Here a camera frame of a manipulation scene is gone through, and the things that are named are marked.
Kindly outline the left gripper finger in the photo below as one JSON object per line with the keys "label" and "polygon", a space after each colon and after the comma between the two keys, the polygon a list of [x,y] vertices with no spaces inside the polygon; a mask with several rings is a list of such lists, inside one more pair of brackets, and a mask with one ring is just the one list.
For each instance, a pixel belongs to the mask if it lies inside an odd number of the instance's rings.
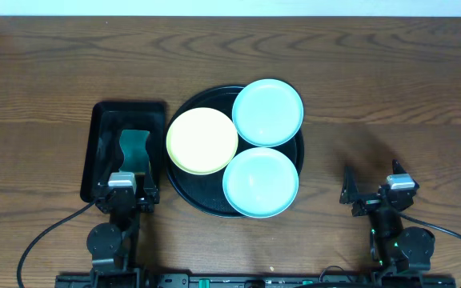
{"label": "left gripper finger", "polygon": [[100,192],[108,187],[108,181],[112,173],[113,163],[111,161],[99,161],[96,168],[96,191]]}
{"label": "left gripper finger", "polygon": [[150,196],[156,196],[158,193],[158,187],[154,182],[150,162],[147,162],[145,166],[145,172],[143,177],[143,189],[144,192]]}

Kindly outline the green yellow sponge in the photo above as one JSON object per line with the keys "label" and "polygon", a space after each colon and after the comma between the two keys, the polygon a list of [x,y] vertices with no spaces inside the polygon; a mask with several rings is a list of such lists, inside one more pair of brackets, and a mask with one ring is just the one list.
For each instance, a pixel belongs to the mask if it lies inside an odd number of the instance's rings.
{"label": "green yellow sponge", "polygon": [[150,158],[146,151],[146,141],[150,135],[146,130],[123,130],[119,145],[123,154],[120,172],[147,174],[150,170]]}

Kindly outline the yellow plate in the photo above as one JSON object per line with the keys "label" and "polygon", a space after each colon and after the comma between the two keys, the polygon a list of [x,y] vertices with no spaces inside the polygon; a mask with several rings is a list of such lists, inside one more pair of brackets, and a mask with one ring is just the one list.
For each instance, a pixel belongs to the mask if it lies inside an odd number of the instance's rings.
{"label": "yellow plate", "polygon": [[170,160],[179,169],[195,175],[223,169],[235,156],[238,144],[238,132],[231,119],[208,107],[181,113],[166,135]]}

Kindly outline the light blue plate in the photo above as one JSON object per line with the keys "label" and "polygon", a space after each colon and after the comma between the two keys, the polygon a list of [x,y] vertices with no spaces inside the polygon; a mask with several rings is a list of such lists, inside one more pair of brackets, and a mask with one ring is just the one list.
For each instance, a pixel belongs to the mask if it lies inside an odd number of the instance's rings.
{"label": "light blue plate", "polygon": [[271,78],[245,86],[231,111],[239,136],[262,147],[280,146],[291,140],[298,133],[303,116],[303,101],[295,88]]}
{"label": "light blue plate", "polygon": [[299,175],[293,162],[271,148],[244,150],[231,160],[222,178],[230,206],[249,218],[271,218],[295,200]]}

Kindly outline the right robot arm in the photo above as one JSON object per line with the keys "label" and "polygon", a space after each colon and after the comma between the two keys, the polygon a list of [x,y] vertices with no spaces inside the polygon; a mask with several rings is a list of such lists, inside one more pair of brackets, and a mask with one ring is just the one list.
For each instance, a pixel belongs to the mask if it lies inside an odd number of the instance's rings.
{"label": "right robot arm", "polygon": [[351,167],[344,170],[339,202],[351,206],[354,217],[366,216],[371,224],[372,254],[387,273],[417,273],[431,269],[435,236],[427,229],[402,224],[401,213],[414,204],[419,184],[392,161],[393,173],[374,193],[359,192]]}

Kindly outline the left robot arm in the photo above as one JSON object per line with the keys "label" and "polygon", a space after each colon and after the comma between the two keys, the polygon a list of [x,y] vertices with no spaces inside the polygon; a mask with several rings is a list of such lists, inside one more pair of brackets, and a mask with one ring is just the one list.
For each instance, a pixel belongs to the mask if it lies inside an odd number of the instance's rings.
{"label": "left robot arm", "polygon": [[94,204],[110,220],[93,228],[86,240],[95,275],[123,274],[136,251],[140,217],[152,213],[158,187],[149,159],[126,160],[99,184]]}

